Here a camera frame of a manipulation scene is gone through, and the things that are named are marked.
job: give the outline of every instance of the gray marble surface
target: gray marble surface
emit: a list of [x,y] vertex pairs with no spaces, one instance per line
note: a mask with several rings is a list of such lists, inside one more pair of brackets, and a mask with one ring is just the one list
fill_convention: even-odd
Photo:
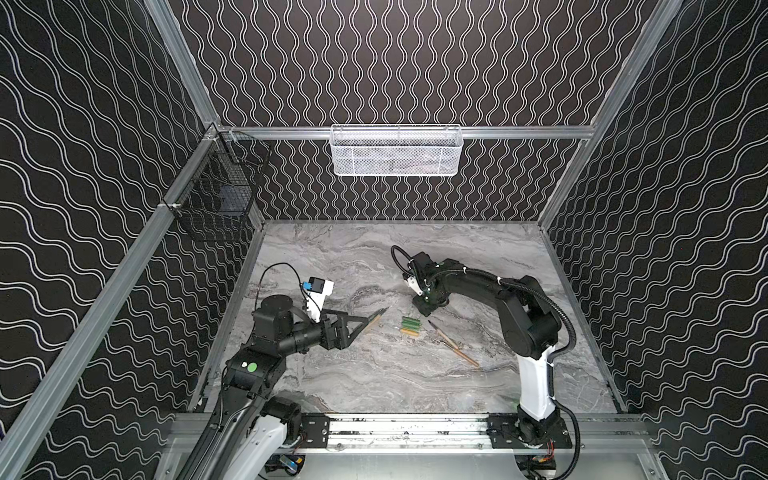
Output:
[[[389,309],[380,326],[348,349],[327,351],[317,346],[306,355],[290,356],[275,388],[281,396],[300,403],[306,411],[320,412],[514,411],[520,396],[518,364],[503,340],[494,310],[454,294],[447,307],[429,317],[480,363],[480,369],[442,345],[423,318],[419,338],[400,333],[403,315],[421,316],[411,304],[412,291],[392,262],[389,248],[393,244],[412,255],[425,251],[435,261],[453,258],[501,276],[532,275],[573,319],[533,224],[271,223],[223,358],[229,359],[250,334],[254,297],[264,268],[286,261],[302,280],[318,276],[335,282],[327,308],[360,316]],[[300,304],[296,277],[289,268],[279,266],[266,274],[260,298],[274,293],[290,295]],[[560,340],[568,340],[565,329]],[[616,412],[583,340],[558,360],[554,383],[558,399],[575,412]]]

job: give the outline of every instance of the black robotic arm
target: black robotic arm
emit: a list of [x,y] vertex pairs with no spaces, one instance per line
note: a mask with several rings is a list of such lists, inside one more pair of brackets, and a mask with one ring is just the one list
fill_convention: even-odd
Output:
[[[397,260],[397,252],[408,260],[407,268]],[[416,293],[412,302],[423,316],[448,305],[451,293],[477,300],[498,312],[504,340],[518,356],[521,377],[518,421],[506,433],[530,445],[546,443],[563,430],[560,411],[566,412],[574,424],[574,457],[558,478],[570,475],[578,461],[581,433],[574,413],[555,398],[552,364],[576,344],[574,327],[565,312],[531,276],[503,278],[453,259],[436,263],[424,252],[411,257],[396,245],[391,253],[403,279]],[[555,349],[563,325],[568,331],[568,344]]]
[[[279,419],[285,425],[283,437],[276,446],[280,446],[283,440],[295,442],[299,435],[301,411],[298,405],[279,398],[267,401],[275,384],[285,373],[286,357],[306,353],[315,345],[328,350],[345,349],[370,319],[338,310],[322,310],[319,322],[315,323],[293,306],[289,296],[265,298],[253,311],[253,331],[248,341],[227,362],[219,399],[208,427],[177,480],[255,478],[263,461],[254,462],[248,457],[274,452],[274,448],[264,448],[266,446],[262,444],[262,448],[253,448],[238,455],[239,451],[243,451],[243,437],[248,432],[253,431],[251,437],[259,433],[258,428],[254,428],[258,425],[257,421],[268,415],[268,419]],[[349,322],[358,323],[351,332]],[[273,437],[279,436],[278,430],[275,432]]]

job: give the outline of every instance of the patterned wallpaper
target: patterned wallpaper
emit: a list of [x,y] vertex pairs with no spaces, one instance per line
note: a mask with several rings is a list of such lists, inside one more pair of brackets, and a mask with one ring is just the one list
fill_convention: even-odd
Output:
[[171,0],[222,122],[584,125],[655,0]]
[[0,0],[0,438],[197,146],[141,0]]
[[[235,155],[253,141],[236,134]],[[278,220],[536,221],[576,140],[466,141],[453,177],[337,177],[327,141],[279,141],[257,203]]]
[[248,244],[195,243],[174,223],[23,478],[152,478]]
[[687,0],[550,235],[673,480],[768,478],[768,2]]

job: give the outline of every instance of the paintbrush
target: paintbrush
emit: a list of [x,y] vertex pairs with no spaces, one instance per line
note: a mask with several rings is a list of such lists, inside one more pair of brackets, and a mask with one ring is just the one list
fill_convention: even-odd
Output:
[[455,353],[456,355],[458,355],[458,356],[462,357],[462,358],[463,358],[464,360],[466,360],[467,362],[470,362],[470,363],[471,363],[471,364],[472,364],[472,365],[473,365],[475,368],[478,368],[478,369],[480,368],[480,364],[479,364],[479,363],[477,363],[475,360],[473,360],[473,359],[469,358],[469,356],[467,356],[467,354],[466,354],[466,353],[462,352],[462,351],[461,351],[461,350],[459,350],[459,349],[455,349],[455,348],[453,348],[452,346],[450,346],[450,345],[449,345],[448,343],[446,343],[446,342],[443,342],[442,344],[443,344],[443,345],[445,345],[445,346],[447,346],[447,347],[448,347],[448,348],[450,348],[451,350],[453,350],[453,353]]
[[378,309],[377,311],[375,311],[374,313],[372,313],[372,314],[371,314],[371,316],[370,316],[370,317],[368,317],[368,318],[370,318],[371,320],[368,322],[368,325],[366,325],[366,328],[362,329],[362,332],[360,332],[360,335],[363,335],[363,334],[365,334],[365,332],[367,332],[367,331],[371,330],[371,328],[372,328],[374,325],[378,325],[378,324],[379,324],[379,320],[381,320],[381,318],[382,318],[382,315],[384,315],[384,312],[386,312],[386,310],[387,310],[388,308],[389,308],[389,307],[386,307],[386,308],[382,308],[382,309]]
[[456,345],[456,342],[454,342],[454,341],[453,341],[453,340],[451,340],[451,339],[450,339],[450,338],[449,338],[447,335],[445,335],[445,334],[442,332],[442,330],[440,330],[440,329],[437,327],[437,325],[435,325],[434,323],[432,323],[432,321],[431,321],[431,320],[427,320],[427,321],[429,322],[429,325],[432,325],[432,328],[433,328],[433,329],[435,329],[435,331],[437,332],[437,334],[438,334],[438,335],[440,335],[440,336],[441,336],[441,337],[442,337],[442,338],[445,340],[445,342],[446,342],[446,343],[448,343],[448,346],[449,346],[449,347],[451,347],[452,349],[461,350],[461,349],[458,347],[458,345]]

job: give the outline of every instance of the black mounting plate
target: black mounting plate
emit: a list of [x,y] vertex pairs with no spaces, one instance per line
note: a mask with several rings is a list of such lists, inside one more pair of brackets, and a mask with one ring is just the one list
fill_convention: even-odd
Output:
[[322,413],[302,413],[300,431],[306,435],[304,447],[324,449],[328,446],[328,428],[331,419]]
[[[491,413],[488,414],[488,437],[491,439],[491,447],[494,449],[530,449],[531,447],[523,443],[518,438],[517,427],[515,423],[518,416],[514,413]],[[556,449],[570,449],[573,447],[571,435],[568,433],[568,427],[565,420],[559,419],[554,426],[549,429],[551,440]]]

